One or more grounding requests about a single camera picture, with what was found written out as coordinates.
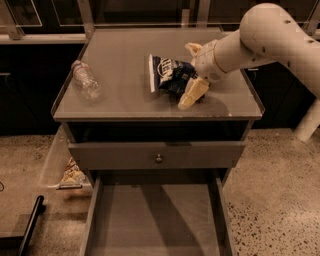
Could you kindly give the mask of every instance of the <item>drawer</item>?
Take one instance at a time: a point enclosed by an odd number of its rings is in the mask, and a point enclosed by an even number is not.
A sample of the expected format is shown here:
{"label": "drawer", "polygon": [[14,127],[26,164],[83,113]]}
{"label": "drawer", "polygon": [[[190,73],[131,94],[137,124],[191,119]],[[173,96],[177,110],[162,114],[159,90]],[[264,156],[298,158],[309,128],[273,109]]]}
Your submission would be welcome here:
{"label": "drawer", "polygon": [[242,141],[70,143],[83,170],[232,168]]}
{"label": "drawer", "polygon": [[89,255],[236,255],[220,178],[112,185],[98,175],[80,248]]}

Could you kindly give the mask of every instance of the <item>drawer handle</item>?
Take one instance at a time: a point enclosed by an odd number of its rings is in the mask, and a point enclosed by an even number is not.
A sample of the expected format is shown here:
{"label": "drawer handle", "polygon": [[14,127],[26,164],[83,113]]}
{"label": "drawer handle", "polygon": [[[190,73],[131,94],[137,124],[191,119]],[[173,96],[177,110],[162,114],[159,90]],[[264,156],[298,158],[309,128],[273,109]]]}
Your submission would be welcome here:
{"label": "drawer handle", "polygon": [[162,161],[163,161],[163,158],[162,158],[161,154],[158,154],[156,156],[156,163],[160,164],[160,163],[162,163]]}

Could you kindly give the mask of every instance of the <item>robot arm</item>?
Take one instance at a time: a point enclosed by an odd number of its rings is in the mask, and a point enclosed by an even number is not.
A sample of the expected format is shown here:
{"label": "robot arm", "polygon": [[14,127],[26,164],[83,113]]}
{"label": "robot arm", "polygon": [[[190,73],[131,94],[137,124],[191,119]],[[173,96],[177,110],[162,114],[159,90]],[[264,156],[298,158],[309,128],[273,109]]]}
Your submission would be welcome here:
{"label": "robot arm", "polygon": [[188,44],[199,78],[188,83],[180,109],[194,104],[210,83],[236,69],[279,62],[320,99],[320,43],[280,6],[260,4],[242,18],[239,30],[203,46]]}

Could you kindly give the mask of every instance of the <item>speckled floor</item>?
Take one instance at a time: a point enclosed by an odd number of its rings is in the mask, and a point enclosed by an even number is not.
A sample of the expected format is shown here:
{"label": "speckled floor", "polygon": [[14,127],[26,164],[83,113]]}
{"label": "speckled floor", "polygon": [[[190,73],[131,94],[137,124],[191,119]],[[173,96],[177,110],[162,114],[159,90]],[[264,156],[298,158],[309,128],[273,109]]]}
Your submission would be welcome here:
{"label": "speckled floor", "polygon": [[[28,255],[77,255],[90,197],[66,200],[39,185],[53,136],[0,138],[0,236],[22,234],[36,197]],[[320,256],[320,130],[307,142],[289,129],[252,130],[224,187],[239,255]],[[0,255],[15,255],[0,250]]]}

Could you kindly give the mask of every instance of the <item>gray countertop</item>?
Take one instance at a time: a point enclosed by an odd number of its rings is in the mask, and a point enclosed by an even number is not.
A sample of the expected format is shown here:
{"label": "gray countertop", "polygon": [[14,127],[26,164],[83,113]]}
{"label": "gray countertop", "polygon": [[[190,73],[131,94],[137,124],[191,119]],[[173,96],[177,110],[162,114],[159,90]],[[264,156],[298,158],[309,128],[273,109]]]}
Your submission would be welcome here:
{"label": "gray countertop", "polygon": [[214,28],[97,29],[82,60],[103,87],[104,98],[95,104],[82,100],[71,80],[54,118],[61,122],[260,119],[263,107],[240,71],[212,84],[202,103],[187,111],[178,109],[172,95],[151,93],[150,54],[190,62],[186,43],[205,44],[221,37]]}

